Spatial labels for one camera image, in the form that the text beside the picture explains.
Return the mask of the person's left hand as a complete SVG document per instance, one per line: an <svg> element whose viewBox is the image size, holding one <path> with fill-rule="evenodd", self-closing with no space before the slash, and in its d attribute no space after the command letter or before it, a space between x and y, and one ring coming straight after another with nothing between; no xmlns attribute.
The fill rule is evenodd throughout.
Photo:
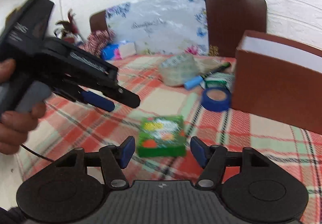
<svg viewBox="0 0 322 224"><path fill-rule="evenodd" d="M6 111L1 115L1 154L16 154L46 113L46 104L37 103L29 113Z"/></svg>

